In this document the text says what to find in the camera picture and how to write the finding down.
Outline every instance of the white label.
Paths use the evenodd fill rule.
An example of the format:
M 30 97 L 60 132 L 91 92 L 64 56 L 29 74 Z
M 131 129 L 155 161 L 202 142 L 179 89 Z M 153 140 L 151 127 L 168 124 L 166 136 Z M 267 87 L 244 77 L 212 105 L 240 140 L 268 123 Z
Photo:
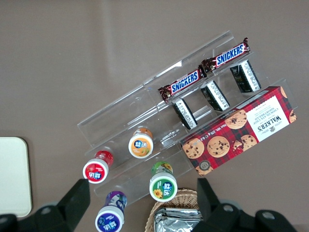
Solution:
M 266 94 L 267 92 L 268 92 L 267 90 L 264 90 L 264 91 L 260 92 L 259 94 L 256 94 L 254 97 L 252 97 L 249 100 L 245 101 L 243 104 L 240 104 L 239 106 L 237 106 L 236 109 L 242 109 L 243 107 L 245 107 L 249 103 L 253 102 L 255 99 L 258 99 L 259 97 L 261 97 L 264 94 Z
M 179 100 L 179 101 L 175 102 L 175 104 L 177 105 L 179 111 L 181 112 L 181 114 L 184 117 L 184 119 L 186 120 L 186 122 L 189 124 L 190 129 L 193 129 L 194 127 L 196 127 L 197 124 L 195 123 L 194 118 L 192 117 L 190 111 L 185 106 L 183 101 Z
M 259 141 L 289 125 L 276 96 L 247 112 L 247 117 Z
M 248 64 L 248 60 L 243 62 L 241 64 L 241 66 L 242 66 L 242 69 L 243 69 L 243 71 L 244 71 L 244 73 L 247 77 L 248 83 L 249 83 L 251 89 L 253 90 L 253 92 L 258 91 L 260 89 L 260 87 L 259 87 L 259 84 L 258 84 L 249 64 Z
M 224 96 L 222 96 L 222 94 L 220 93 L 214 81 L 209 82 L 209 84 L 207 84 L 207 87 L 209 88 L 210 92 L 212 93 L 216 101 L 218 102 L 222 111 L 226 110 L 229 107 L 229 104 L 225 100 Z

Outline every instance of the snickers logo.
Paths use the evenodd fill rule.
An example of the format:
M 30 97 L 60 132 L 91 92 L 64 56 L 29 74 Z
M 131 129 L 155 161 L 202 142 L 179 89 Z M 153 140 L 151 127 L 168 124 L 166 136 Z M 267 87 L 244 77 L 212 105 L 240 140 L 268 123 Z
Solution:
M 171 93 L 174 94 L 174 93 L 188 87 L 189 85 L 193 84 L 196 81 L 198 81 L 198 70 L 184 76 L 179 81 L 172 84 L 171 85 Z
M 237 57 L 239 57 L 241 54 L 243 54 L 244 51 L 244 44 L 241 43 L 240 45 L 233 47 L 231 50 L 218 55 L 217 59 L 216 59 L 216 66 L 220 66 L 226 62 L 231 61 L 232 59 L 235 59 Z

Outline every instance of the cookie box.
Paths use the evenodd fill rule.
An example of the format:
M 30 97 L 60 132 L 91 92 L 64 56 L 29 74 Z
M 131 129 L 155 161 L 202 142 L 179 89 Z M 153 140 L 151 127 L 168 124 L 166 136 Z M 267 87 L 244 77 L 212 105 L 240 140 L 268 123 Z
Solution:
M 296 120 L 282 87 L 268 87 L 181 140 L 200 176 Z

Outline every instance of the clear acrylic organizer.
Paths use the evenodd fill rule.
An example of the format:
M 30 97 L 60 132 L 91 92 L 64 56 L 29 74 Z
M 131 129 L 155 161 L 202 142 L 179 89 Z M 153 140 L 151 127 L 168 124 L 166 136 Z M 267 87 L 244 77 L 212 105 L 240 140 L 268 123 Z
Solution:
M 240 42 L 236 42 L 230 31 L 223 33 L 78 124 L 78 128 L 91 145 L 85 154 L 89 159 L 104 149 L 110 150 L 114 156 L 114 164 L 110 167 L 106 180 L 94 186 L 96 195 L 102 201 L 113 190 L 123 191 L 128 198 L 128 204 L 149 194 L 150 170 L 157 161 L 169 162 L 176 178 L 192 169 L 179 141 L 224 113 L 214 111 L 199 90 L 204 81 L 215 80 L 232 108 L 259 92 L 241 94 L 229 69 L 236 62 L 248 59 L 262 86 L 261 90 L 269 86 L 268 77 L 262 72 L 262 67 L 251 51 L 213 73 L 207 73 L 204 80 L 173 96 L 168 103 L 162 100 L 158 91 L 160 87 L 193 72 L 202 60 L 227 51 Z M 286 82 L 283 81 L 280 85 L 286 89 L 289 101 L 294 106 L 294 99 Z M 198 123 L 193 130 L 188 130 L 179 120 L 171 105 L 175 98 L 184 99 L 191 109 Z M 149 129 L 154 136 L 153 153 L 145 159 L 133 157 L 128 150 L 130 138 L 134 131 L 141 127 Z

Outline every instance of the chocolate bar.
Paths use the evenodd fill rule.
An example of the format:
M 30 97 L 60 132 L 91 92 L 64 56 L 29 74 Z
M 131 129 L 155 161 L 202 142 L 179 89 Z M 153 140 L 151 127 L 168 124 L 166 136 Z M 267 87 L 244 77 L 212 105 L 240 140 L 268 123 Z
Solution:
M 191 130 L 197 126 L 197 121 L 195 120 L 187 103 L 183 99 L 178 98 L 172 101 L 172 106 L 185 127 Z
M 202 61 L 202 67 L 204 72 L 212 72 L 222 65 L 231 62 L 232 60 L 250 52 L 248 45 L 248 38 L 244 38 L 243 42 L 230 50 L 223 52 L 216 57 L 208 58 Z
M 230 68 L 234 79 L 242 93 L 256 92 L 261 89 L 261 85 L 248 60 L 245 60 Z
M 159 92 L 161 94 L 162 99 L 165 102 L 168 102 L 168 99 L 171 96 L 174 96 L 175 94 L 179 93 L 180 91 L 188 88 L 195 82 L 199 81 L 203 77 L 206 77 L 207 75 L 203 71 L 203 68 L 201 65 L 198 66 L 198 69 L 194 72 L 191 72 L 178 80 L 174 81 L 173 83 L 163 86 L 159 88 Z
M 230 107 L 226 97 L 223 95 L 215 81 L 209 81 L 202 84 L 201 92 L 214 110 L 223 111 Z

